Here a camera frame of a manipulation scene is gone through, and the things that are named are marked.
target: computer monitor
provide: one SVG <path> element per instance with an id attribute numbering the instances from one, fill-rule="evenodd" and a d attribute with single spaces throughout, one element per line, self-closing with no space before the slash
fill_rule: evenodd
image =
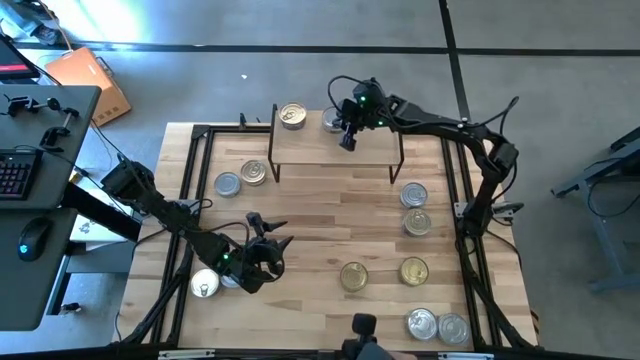
<path id="1" fill-rule="evenodd" d="M 40 77 L 35 65 L 20 54 L 6 37 L 0 36 L 0 40 L 0 81 Z"/>

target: cardboard box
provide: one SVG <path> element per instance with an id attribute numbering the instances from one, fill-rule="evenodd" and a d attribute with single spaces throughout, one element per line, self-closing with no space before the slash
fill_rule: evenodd
<path id="1" fill-rule="evenodd" d="M 102 89 L 93 113 L 93 120 L 98 126 L 131 110 L 124 93 L 110 76 L 111 70 L 87 48 L 66 54 L 47 64 L 46 68 L 63 85 L 95 85 Z"/>

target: concrete floor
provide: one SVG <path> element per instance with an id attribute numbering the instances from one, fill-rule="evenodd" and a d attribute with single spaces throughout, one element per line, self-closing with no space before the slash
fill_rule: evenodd
<path id="1" fill-rule="evenodd" d="M 445 44 L 437 0 L 166 4 L 58 0 L 51 7 L 73 37 L 82 40 Z M 633 0 L 450 0 L 449 9 L 460 47 L 633 49 L 640 30 L 640 3 Z M 43 57 L 52 54 L 47 51 L 24 53 L 40 65 L 55 58 Z M 167 122 L 235 121 L 240 112 L 250 120 L 267 119 L 273 102 L 294 100 L 323 108 L 328 104 L 326 82 L 342 73 L 376 76 L 385 89 L 431 112 L 458 116 L 448 58 L 443 55 L 130 51 L 98 55 L 114 69 L 134 108 L 105 126 L 104 132 L 150 168 L 155 166 Z M 493 115 L 514 95 L 521 97 L 505 129 L 521 152 L 518 181 L 507 197 L 526 204 L 517 215 L 514 231 L 529 301 L 541 317 L 541 345 L 638 358 L 640 293 L 593 295 L 588 291 L 587 282 L 605 276 L 607 268 L 587 210 L 576 197 L 554 199 L 549 189 L 604 156 L 608 144 L 638 126 L 640 58 L 464 56 L 461 67 L 474 119 Z M 336 96 L 347 95 L 349 85 L 336 86 Z M 90 133 L 79 164 L 94 168 L 106 156 L 103 145 Z M 93 172 L 100 177 L 106 169 Z M 632 212 L 619 221 L 632 234 L 635 229 L 629 228 L 636 215 Z M 72 278 L 67 300 L 83 303 L 86 311 L 47 317 L 31 333 L 1 333 L 0 353 L 107 344 L 125 281 L 107 275 Z"/>

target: butcher block tabletop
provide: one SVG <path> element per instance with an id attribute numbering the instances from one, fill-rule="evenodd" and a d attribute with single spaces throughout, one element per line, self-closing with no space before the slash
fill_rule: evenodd
<path id="1" fill-rule="evenodd" d="M 167 199 L 178 198 L 193 125 L 167 125 L 155 172 L 157 189 Z M 216 176 L 226 171 L 239 174 L 247 160 L 260 160 L 269 169 L 268 147 L 268 133 L 215 136 L 204 196 L 213 201 L 213 207 L 203 210 L 200 225 L 209 228 L 243 221 L 250 211 L 260 212 L 266 221 L 288 221 L 273 233 L 276 239 L 295 236 L 284 253 L 286 271 L 280 280 L 263 285 L 255 294 L 223 288 L 203 299 L 189 292 L 180 347 L 339 349 L 345 338 L 355 337 L 351 321 L 360 312 L 378 317 L 375 335 L 387 350 L 471 349 L 470 342 L 451 347 L 438 339 L 415 340 L 405 325 L 407 313 L 416 308 L 427 308 L 436 316 L 455 312 L 468 318 L 440 139 L 405 136 L 405 163 L 394 185 L 389 184 L 385 168 L 298 165 L 283 167 L 280 183 L 267 170 L 267 180 L 260 186 L 243 184 L 234 198 L 216 194 Z M 195 197 L 203 151 L 201 141 L 190 198 Z M 482 177 L 471 157 L 469 167 L 474 189 L 478 189 Z M 432 229 L 423 237 L 402 231 L 406 209 L 399 194 L 409 182 L 421 183 L 429 193 L 425 209 Z M 140 237 L 159 229 L 155 219 L 147 219 Z M 513 242 L 510 228 L 492 222 L 489 229 Z M 241 228 L 224 232 L 244 241 Z M 164 233 L 135 250 L 118 320 L 123 337 L 158 296 L 169 241 L 170 235 Z M 177 263 L 184 245 L 181 240 Z M 488 234 L 484 247 L 496 302 L 520 334 L 536 343 L 517 255 Z M 398 276 L 402 261 L 412 256 L 423 259 L 429 268 L 427 281 L 416 287 L 403 284 Z M 361 262 L 369 272 L 367 286 L 355 293 L 346 292 L 339 280 L 342 266 L 352 261 Z M 194 258 L 192 274 L 203 268 Z M 165 315 L 163 340 L 173 318 L 174 300 Z M 479 305 L 478 310 L 483 336 L 489 341 L 484 306 Z"/>

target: tin can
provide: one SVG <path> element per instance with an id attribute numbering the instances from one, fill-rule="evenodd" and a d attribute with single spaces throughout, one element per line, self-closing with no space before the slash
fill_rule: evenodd
<path id="1" fill-rule="evenodd" d="M 414 338 L 429 341 L 438 333 L 436 316 L 427 309 L 415 309 L 407 315 L 407 328 Z"/>
<path id="2" fill-rule="evenodd" d="M 238 195 L 241 184 L 238 175 L 225 172 L 218 175 L 213 186 L 216 188 L 218 195 L 230 198 Z"/>
<path id="3" fill-rule="evenodd" d="M 237 282 L 235 282 L 232 278 L 228 276 L 223 276 L 220 278 L 220 283 L 224 285 L 224 287 L 229 289 L 237 289 L 240 287 Z"/>
<path id="4" fill-rule="evenodd" d="M 458 314 L 444 314 L 438 318 L 438 337 L 447 345 L 465 345 L 469 324 Z"/>
<path id="5" fill-rule="evenodd" d="M 300 103 L 288 103 L 278 112 L 278 117 L 287 130 L 299 130 L 307 119 L 307 109 Z"/>
<path id="6" fill-rule="evenodd" d="M 342 132 L 340 126 L 334 125 L 334 120 L 338 120 L 336 108 L 333 106 L 326 108 L 322 112 L 322 128 L 324 129 L 324 131 L 332 134 L 338 134 Z"/>
<path id="7" fill-rule="evenodd" d="M 424 260 L 417 257 L 410 257 L 402 262 L 399 273 L 402 282 L 410 286 L 418 286 L 427 281 L 429 268 Z"/>
<path id="8" fill-rule="evenodd" d="M 411 209 L 404 216 L 402 227 L 411 236 L 424 236 L 431 230 L 431 218 L 423 209 Z"/>
<path id="9" fill-rule="evenodd" d="M 369 281 L 367 268 L 359 262 L 350 262 L 340 270 L 340 283 L 349 292 L 356 292 L 364 289 Z"/>
<path id="10" fill-rule="evenodd" d="M 211 269 L 202 269 L 191 277 L 191 292 L 197 297 L 209 297 L 218 291 L 220 277 Z"/>
<path id="11" fill-rule="evenodd" d="M 418 183 L 408 183 L 400 193 L 400 202 L 411 209 L 421 207 L 427 202 L 427 189 Z"/>
<path id="12" fill-rule="evenodd" d="M 240 176 L 247 185 L 258 186 L 267 179 L 267 167 L 258 160 L 249 160 L 242 165 Z"/>

